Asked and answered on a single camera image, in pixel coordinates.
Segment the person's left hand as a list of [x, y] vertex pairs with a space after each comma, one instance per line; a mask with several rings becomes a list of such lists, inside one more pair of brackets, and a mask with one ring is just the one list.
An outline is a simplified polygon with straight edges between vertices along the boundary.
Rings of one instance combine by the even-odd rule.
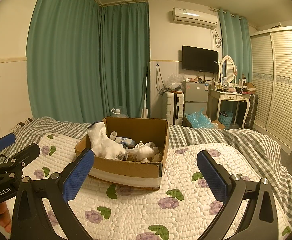
[[0, 203], [0, 226], [7, 233], [11, 233], [12, 220], [6, 202]]

